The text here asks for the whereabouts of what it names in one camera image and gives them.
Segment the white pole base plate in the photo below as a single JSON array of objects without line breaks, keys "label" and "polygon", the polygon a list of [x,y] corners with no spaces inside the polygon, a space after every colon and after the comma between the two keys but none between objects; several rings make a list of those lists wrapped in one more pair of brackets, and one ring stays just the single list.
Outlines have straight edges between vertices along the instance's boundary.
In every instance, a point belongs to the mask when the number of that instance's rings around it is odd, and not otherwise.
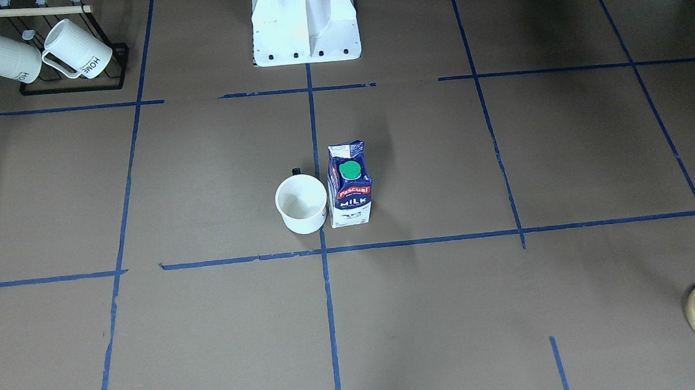
[{"label": "white pole base plate", "polygon": [[361,57],[355,0],[334,0],[332,22],[325,32],[308,36],[279,24],[261,23],[252,0],[252,59],[257,67],[281,67],[309,63],[343,62]]}]

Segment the white ribbed mug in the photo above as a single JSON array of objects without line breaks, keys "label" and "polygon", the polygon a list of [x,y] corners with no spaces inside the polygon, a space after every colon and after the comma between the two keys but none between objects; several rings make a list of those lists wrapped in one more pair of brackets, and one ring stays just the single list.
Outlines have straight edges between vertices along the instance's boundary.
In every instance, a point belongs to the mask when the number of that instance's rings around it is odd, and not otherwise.
[{"label": "white ribbed mug", "polygon": [[113,56],[109,45],[68,19],[51,29],[43,48],[42,64],[70,79],[97,77],[106,70]]}]

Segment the white smiley face mug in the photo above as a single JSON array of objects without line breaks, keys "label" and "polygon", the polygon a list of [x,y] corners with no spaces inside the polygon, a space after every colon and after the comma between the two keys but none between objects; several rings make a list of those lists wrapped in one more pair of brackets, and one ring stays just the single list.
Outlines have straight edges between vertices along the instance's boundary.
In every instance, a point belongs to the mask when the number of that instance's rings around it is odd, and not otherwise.
[{"label": "white smiley face mug", "polygon": [[279,184],[274,198],[283,223],[291,232],[305,235],[323,228],[328,196],[318,178],[295,167],[291,176]]}]

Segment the blue Pascual milk carton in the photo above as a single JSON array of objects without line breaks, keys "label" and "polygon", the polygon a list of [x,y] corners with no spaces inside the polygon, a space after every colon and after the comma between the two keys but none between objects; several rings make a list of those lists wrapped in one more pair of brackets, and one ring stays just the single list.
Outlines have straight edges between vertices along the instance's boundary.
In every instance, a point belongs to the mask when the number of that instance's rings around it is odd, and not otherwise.
[{"label": "blue Pascual milk carton", "polygon": [[334,229],[366,224],[372,208],[372,177],[364,159],[364,142],[328,146],[328,196]]}]

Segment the white mug on rack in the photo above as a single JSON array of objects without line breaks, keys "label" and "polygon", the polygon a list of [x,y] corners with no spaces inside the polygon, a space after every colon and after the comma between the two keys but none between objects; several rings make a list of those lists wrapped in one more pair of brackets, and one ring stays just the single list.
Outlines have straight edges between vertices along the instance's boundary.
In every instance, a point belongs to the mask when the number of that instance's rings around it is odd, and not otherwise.
[{"label": "white mug on rack", "polygon": [[39,49],[0,36],[0,77],[29,84],[37,80],[41,69],[42,61]]}]

